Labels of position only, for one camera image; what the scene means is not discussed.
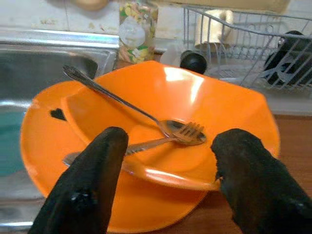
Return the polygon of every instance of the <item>wooden countertop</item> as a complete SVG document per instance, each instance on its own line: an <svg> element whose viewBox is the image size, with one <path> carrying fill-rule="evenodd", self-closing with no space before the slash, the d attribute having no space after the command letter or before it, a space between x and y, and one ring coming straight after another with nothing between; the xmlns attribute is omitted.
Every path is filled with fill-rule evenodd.
<svg viewBox="0 0 312 234"><path fill-rule="evenodd" d="M119 61L117 68L128 65ZM280 160L312 196L312 117L275 116L275 119L281 137ZM184 219L149 234L241 234L231 217L232 211L222 194L209 192Z"/></svg>

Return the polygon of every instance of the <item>wire dish rack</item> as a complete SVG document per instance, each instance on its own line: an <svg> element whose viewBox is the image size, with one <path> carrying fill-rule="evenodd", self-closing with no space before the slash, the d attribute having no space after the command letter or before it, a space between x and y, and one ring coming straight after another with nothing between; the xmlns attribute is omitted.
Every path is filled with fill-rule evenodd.
<svg viewBox="0 0 312 234"><path fill-rule="evenodd" d="M312 19L184 6L184 45L205 56L208 76L312 97Z"/></svg>

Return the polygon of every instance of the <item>white cup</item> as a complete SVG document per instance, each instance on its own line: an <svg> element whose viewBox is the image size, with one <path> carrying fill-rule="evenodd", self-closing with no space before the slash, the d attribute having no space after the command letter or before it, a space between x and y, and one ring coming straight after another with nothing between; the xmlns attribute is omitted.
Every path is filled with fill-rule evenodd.
<svg viewBox="0 0 312 234"><path fill-rule="evenodd" d="M219 18L227 23L233 24L233 11L230 10L209 10L205 12L206 14L212 15L216 18ZM196 31L195 31L195 47L200 48L200 45L203 44L206 46L208 43L220 43L222 37L222 27L223 24L211 19L210 27L209 27L209 17L207 16L199 16L196 22ZM225 42L226 37L229 35L231 31L230 27L225 26L223 30L223 43Z"/></svg>

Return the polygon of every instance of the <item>sink basin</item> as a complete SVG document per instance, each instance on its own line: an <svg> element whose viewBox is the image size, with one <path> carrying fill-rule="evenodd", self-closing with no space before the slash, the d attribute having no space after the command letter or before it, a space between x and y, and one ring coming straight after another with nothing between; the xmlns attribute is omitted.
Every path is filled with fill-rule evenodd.
<svg viewBox="0 0 312 234"><path fill-rule="evenodd" d="M62 72L65 64L92 78L112 71L117 47L94 42L107 39L104 35L49 31L3 35L0 31L0 233L20 233L27 232L44 202L20 156L20 126L32 98L69 80Z"/></svg>

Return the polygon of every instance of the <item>glass jar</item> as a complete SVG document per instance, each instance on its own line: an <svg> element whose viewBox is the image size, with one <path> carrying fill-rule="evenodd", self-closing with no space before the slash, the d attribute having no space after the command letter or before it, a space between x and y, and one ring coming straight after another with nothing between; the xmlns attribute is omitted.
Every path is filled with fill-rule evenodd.
<svg viewBox="0 0 312 234"><path fill-rule="evenodd" d="M139 63L154 58L158 7L149 1L124 1L119 8L119 58Z"/></svg>

